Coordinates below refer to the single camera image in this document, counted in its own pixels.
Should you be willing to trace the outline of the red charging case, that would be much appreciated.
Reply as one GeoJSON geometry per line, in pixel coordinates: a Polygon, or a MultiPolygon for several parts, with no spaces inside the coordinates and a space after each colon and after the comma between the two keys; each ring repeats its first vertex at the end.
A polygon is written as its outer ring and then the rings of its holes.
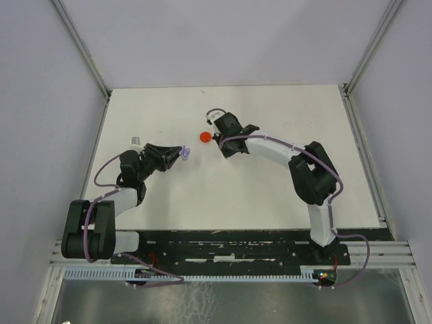
{"type": "Polygon", "coordinates": [[[212,140],[212,133],[210,132],[202,132],[199,136],[200,141],[207,143],[210,142],[212,140]]]}

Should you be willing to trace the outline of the purple charging case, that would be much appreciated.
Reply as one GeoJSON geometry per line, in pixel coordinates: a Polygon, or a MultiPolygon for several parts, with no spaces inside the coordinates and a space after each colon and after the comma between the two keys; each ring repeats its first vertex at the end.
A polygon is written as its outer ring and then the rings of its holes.
{"type": "Polygon", "coordinates": [[[183,161],[187,161],[190,156],[190,148],[188,148],[186,145],[183,145],[179,152],[179,156],[183,161]]]}

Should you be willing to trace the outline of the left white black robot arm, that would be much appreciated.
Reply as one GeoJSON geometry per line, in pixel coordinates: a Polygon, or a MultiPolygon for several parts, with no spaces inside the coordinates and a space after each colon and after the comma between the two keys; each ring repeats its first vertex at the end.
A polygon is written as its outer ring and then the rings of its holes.
{"type": "Polygon", "coordinates": [[[85,259],[89,263],[110,259],[126,252],[134,263],[149,257],[149,246],[140,241],[137,232],[129,234],[116,230],[115,218],[142,204],[146,195],[145,180],[155,171],[171,169],[178,159],[187,160],[186,146],[134,145],[103,164],[119,161],[120,173],[114,184],[101,184],[96,172],[93,183],[111,190],[91,200],[74,200],[67,213],[61,253],[66,259],[85,259]]]}

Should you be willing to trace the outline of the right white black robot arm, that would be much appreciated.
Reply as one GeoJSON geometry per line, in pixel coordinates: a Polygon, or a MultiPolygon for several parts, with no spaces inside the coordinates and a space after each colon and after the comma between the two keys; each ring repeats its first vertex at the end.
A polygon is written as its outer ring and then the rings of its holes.
{"type": "Polygon", "coordinates": [[[332,259],[338,239],[329,207],[340,178],[321,143],[296,146],[268,136],[252,124],[244,127],[234,114],[222,109],[208,111],[206,119],[214,127],[213,140],[226,159],[236,153],[257,155],[289,170],[295,193],[308,209],[310,257],[318,264],[332,259]]]}

